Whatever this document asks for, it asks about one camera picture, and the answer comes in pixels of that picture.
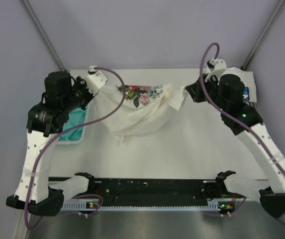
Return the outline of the teal t-shirt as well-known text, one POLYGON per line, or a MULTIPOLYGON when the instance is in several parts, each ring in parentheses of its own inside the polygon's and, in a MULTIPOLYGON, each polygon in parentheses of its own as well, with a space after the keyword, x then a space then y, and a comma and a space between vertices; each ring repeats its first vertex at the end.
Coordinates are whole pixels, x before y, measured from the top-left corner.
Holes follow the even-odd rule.
MULTIPOLYGON (((63 130, 70 129, 72 127, 83 124, 86 118, 87 110, 82 110, 81 108, 77 108, 69 113, 69 119, 66 123, 64 123, 63 130)), ((62 136, 60 136, 60 142, 77 142, 81 139, 83 134, 83 127, 79 127, 73 129, 62 136)))

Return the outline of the white floral print t-shirt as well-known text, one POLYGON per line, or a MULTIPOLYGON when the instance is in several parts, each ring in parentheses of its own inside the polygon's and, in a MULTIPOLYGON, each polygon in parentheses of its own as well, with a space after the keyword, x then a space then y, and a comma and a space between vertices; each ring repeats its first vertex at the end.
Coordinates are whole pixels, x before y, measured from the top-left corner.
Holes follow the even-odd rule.
POLYGON ((121 107, 102 123, 118 140, 157 131, 184 105, 188 96, 185 86, 105 86, 94 97, 97 115, 101 118, 121 107))

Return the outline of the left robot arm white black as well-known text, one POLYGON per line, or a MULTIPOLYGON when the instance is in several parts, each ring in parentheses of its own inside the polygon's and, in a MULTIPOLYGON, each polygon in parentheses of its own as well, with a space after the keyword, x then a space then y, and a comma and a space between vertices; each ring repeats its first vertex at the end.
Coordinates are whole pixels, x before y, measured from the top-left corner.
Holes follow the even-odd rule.
POLYGON ((28 112, 27 150, 20 183, 15 193, 7 197, 6 205, 27 210, 36 216, 55 216, 63 203, 82 194, 95 194, 94 177, 86 172, 54 186, 48 185, 54 147, 69 119, 77 108, 85 109, 98 93, 95 75, 73 79, 70 73, 52 72, 45 78, 41 102, 28 112))

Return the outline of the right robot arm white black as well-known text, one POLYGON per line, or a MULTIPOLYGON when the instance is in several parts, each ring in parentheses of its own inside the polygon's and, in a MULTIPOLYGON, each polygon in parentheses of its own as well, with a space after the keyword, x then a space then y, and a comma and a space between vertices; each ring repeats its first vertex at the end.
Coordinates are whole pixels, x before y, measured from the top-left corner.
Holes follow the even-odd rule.
POLYGON ((248 148, 266 175, 266 181, 240 177, 234 171, 216 176, 215 191, 221 197, 231 193, 259 202, 273 218, 285 214, 285 157, 268 134, 257 110, 244 101, 246 87, 233 74, 186 86, 196 103, 208 102, 218 107, 221 119, 233 134, 248 148))

